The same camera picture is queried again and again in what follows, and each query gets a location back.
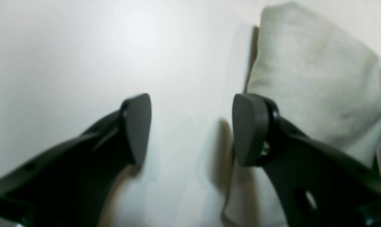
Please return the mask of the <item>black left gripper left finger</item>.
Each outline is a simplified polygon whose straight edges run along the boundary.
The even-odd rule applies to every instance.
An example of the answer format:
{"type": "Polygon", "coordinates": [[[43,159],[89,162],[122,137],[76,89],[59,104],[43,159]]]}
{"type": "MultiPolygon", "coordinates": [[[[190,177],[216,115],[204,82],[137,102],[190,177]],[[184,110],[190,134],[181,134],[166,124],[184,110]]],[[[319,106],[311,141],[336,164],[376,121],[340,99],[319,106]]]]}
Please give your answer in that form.
{"type": "Polygon", "coordinates": [[[149,94],[81,135],[50,148],[0,177],[0,218],[25,227],[96,227],[118,175],[143,165],[152,104],[149,94]]]}

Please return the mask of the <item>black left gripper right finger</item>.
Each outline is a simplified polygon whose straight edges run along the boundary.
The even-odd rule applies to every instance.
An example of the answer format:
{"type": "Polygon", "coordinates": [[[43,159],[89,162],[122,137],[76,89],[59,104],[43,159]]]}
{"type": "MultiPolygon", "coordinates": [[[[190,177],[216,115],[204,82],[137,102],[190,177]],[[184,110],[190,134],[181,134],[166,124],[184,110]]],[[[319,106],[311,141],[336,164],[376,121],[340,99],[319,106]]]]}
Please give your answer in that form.
{"type": "Polygon", "coordinates": [[[381,227],[381,177],[309,138],[274,101],[236,94],[232,124],[238,164],[265,171],[290,227],[381,227]]]}

